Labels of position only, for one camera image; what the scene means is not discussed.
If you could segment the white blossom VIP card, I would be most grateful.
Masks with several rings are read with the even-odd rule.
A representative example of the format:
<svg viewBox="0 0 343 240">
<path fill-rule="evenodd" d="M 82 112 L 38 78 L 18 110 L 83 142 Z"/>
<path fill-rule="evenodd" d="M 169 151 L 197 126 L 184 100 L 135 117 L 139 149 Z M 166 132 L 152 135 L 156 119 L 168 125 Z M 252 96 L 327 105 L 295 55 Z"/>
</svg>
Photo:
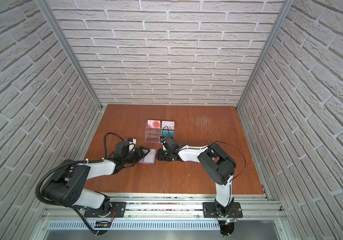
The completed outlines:
<svg viewBox="0 0 343 240">
<path fill-rule="evenodd" d="M 170 131 L 174 130 L 175 129 L 175 122 L 173 122 L 173 121 L 162 121 L 161 127 L 162 127 L 162 129 L 169 129 Z"/>
</svg>

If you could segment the white pink circle card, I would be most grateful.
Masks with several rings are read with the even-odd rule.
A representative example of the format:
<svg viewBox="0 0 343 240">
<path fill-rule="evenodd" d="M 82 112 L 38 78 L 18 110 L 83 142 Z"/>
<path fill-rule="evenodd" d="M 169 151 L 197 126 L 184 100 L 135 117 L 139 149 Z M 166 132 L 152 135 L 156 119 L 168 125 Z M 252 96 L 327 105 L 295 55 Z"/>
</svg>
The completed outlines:
<svg viewBox="0 0 343 240">
<path fill-rule="evenodd" d="M 159 121 L 159 120 L 147 120 L 146 127 L 148 129 L 160 129 L 161 128 L 161 121 Z"/>
</svg>

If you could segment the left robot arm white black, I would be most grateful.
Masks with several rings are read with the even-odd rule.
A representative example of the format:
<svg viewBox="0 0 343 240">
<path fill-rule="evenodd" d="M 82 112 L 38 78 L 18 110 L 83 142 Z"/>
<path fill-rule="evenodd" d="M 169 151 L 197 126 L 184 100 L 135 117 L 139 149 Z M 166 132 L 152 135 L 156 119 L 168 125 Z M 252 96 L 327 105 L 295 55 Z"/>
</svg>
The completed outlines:
<svg viewBox="0 0 343 240">
<path fill-rule="evenodd" d="M 135 139 L 121 141 L 116 144 L 114 152 L 105 154 L 105 157 L 97 161 L 65 160 L 39 180 L 35 190 L 36 197 L 48 205 L 75 210 L 93 209 L 103 215 L 110 213 L 110 197 L 84 186 L 89 179 L 118 174 L 150 153 L 150 149 L 137 148 L 135 144 Z"/>
</svg>

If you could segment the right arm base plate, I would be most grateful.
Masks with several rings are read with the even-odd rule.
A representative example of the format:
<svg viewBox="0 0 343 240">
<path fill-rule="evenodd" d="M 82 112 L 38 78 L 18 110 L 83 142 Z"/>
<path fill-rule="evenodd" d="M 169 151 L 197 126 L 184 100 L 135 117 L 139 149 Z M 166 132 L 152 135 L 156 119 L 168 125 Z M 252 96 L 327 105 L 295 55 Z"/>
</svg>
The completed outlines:
<svg viewBox="0 0 343 240">
<path fill-rule="evenodd" d="M 227 207 L 223 207 L 217 202 L 203 203 L 204 218 L 233 218 L 243 217 L 243 212 L 239 202 L 231 202 Z"/>
</svg>

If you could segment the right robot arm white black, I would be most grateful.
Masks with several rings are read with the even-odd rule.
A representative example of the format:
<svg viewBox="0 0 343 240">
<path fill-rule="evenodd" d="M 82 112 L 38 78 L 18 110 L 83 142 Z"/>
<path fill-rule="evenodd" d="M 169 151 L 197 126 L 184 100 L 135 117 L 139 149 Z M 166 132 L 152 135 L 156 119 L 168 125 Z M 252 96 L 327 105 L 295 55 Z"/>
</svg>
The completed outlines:
<svg viewBox="0 0 343 240">
<path fill-rule="evenodd" d="M 218 208 L 224 210 L 232 206 L 232 179 L 237 164 L 225 150 L 215 142 L 203 147 L 179 146 L 170 136 L 160 143 L 162 148 L 156 155 L 158 161 L 200 163 L 216 184 L 215 203 Z"/>
</svg>

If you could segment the red leather card holder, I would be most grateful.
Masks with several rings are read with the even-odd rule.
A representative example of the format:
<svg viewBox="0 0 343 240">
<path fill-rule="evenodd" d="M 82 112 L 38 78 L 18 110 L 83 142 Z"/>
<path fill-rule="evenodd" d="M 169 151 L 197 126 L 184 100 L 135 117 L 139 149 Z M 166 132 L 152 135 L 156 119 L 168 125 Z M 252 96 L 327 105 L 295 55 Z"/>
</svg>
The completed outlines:
<svg viewBox="0 0 343 240">
<path fill-rule="evenodd" d="M 149 153 L 146 154 L 138 163 L 139 164 L 154 164 L 155 163 L 156 150 L 150 149 Z"/>
</svg>

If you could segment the clear acrylic card organizer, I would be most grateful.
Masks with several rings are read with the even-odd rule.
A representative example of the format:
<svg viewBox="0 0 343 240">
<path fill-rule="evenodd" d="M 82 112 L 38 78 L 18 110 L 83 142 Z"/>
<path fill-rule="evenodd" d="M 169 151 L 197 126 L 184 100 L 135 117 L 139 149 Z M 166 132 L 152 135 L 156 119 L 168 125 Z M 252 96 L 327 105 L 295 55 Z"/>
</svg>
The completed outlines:
<svg viewBox="0 0 343 240">
<path fill-rule="evenodd" d="M 161 139 L 166 137 L 166 136 L 161 135 L 162 130 L 169 130 L 169 129 L 162 129 L 162 127 L 160 129 L 148 129 L 145 124 L 145 135 L 144 135 L 145 142 L 160 143 Z"/>
</svg>

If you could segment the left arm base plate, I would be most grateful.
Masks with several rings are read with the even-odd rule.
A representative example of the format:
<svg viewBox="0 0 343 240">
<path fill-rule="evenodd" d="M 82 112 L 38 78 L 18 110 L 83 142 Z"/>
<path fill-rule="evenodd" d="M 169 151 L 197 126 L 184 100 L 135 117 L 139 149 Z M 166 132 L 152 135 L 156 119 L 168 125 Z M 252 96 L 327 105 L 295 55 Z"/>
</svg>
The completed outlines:
<svg viewBox="0 0 343 240">
<path fill-rule="evenodd" d="M 83 216 L 85 218 L 123 218 L 126 202 L 109 202 L 103 204 L 99 209 L 86 208 Z"/>
</svg>

